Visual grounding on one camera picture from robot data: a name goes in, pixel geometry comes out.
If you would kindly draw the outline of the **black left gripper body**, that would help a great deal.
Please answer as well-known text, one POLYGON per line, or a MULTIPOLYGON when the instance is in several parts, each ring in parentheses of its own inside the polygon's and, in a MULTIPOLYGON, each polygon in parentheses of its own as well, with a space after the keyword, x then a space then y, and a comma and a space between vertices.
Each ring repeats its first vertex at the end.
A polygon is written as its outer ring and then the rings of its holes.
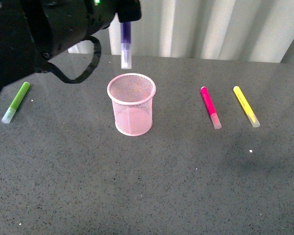
POLYGON ((0 92, 33 73, 52 72, 69 84, 86 80, 101 57, 94 34, 110 25, 117 7, 116 0, 0 0, 0 92), (82 41, 93 43, 93 57, 72 79, 50 60, 82 41))

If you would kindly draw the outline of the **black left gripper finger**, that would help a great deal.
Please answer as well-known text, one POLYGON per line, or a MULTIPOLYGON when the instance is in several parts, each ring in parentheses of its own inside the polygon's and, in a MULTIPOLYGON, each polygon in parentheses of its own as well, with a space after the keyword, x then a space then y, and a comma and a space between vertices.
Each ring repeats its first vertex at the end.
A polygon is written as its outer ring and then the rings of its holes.
POLYGON ((139 0, 120 0, 118 2, 119 22, 134 22, 142 17, 141 2, 139 0))

